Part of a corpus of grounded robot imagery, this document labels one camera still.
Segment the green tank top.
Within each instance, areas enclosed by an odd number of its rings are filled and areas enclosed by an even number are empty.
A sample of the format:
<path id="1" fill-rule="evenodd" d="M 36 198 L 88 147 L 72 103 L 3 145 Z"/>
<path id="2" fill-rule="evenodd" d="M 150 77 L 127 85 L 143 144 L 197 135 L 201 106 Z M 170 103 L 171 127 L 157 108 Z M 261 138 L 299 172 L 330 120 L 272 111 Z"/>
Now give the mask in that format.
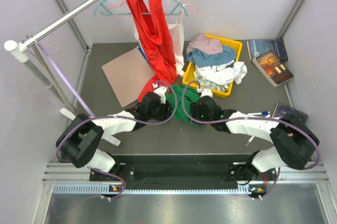
<path id="1" fill-rule="evenodd" d="M 182 104 L 184 104 L 186 112 L 190 114 L 190 104 L 198 101 L 200 97 L 199 94 L 196 92 L 195 89 L 188 87 L 184 97 L 182 97 L 185 88 L 184 84 L 173 84 L 172 88 L 175 91 L 177 97 L 177 109 L 173 118 L 176 120 L 184 121 L 189 125 L 194 124 L 194 122 L 190 121 L 189 117 L 184 112 Z"/>

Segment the lavender plastic hanger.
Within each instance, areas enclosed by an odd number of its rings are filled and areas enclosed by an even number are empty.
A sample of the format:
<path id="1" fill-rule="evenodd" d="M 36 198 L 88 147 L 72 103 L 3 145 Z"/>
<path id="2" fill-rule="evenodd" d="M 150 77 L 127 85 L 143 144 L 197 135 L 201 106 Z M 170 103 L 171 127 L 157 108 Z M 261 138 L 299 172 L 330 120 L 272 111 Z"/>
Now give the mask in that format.
<path id="1" fill-rule="evenodd" d="M 56 61 L 52 58 L 52 56 L 49 54 L 49 52 L 41 45 L 40 43 L 36 43 L 37 46 L 44 52 L 46 57 L 48 58 L 49 62 L 55 69 L 55 71 L 58 73 L 60 78 L 63 80 L 63 82 L 67 85 L 67 87 L 70 89 L 74 97 L 77 99 L 77 101 L 81 104 L 81 106 L 84 108 L 84 110 L 91 116 L 94 117 L 94 113 L 92 110 L 88 107 L 86 102 L 82 99 L 82 97 L 79 95 L 78 91 L 75 89 L 75 87 L 71 84 L 71 82 L 68 80 L 68 78 L 65 76 L 61 68 L 58 66 Z"/>

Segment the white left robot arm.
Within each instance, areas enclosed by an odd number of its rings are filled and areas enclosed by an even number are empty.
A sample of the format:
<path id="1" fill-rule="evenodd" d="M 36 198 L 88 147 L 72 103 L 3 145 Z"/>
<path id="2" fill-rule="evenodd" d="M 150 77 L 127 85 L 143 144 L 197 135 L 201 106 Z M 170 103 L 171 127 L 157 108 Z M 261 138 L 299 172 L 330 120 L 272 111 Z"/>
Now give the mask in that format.
<path id="1" fill-rule="evenodd" d="M 171 103 L 166 100 L 167 88 L 160 86 L 148 92 L 140 103 L 118 114 L 105 117 L 73 116 L 70 125 L 56 142 L 57 156 L 63 156 L 74 167 L 101 170 L 108 180 L 119 175 L 114 158 L 98 149 L 101 140 L 113 145 L 120 142 L 114 136 L 139 130 L 147 125 L 161 125 L 173 117 Z"/>

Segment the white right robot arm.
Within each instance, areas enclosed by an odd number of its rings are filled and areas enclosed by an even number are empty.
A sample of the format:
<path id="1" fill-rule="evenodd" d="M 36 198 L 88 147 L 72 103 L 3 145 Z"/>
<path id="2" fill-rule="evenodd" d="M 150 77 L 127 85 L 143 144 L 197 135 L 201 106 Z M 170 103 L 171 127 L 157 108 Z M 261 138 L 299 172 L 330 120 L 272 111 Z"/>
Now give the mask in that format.
<path id="1" fill-rule="evenodd" d="M 257 180 L 265 172 L 288 166 L 304 170 L 320 141 L 296 115 L 265 118 L 222 109 L 210 96 L 190 104 L 190 116 L 198 124 L 210 122 L 217 131 L 243 134 L 272 143 L 267 150 L 254 152 L 239 170 L 246 179 Z"/>

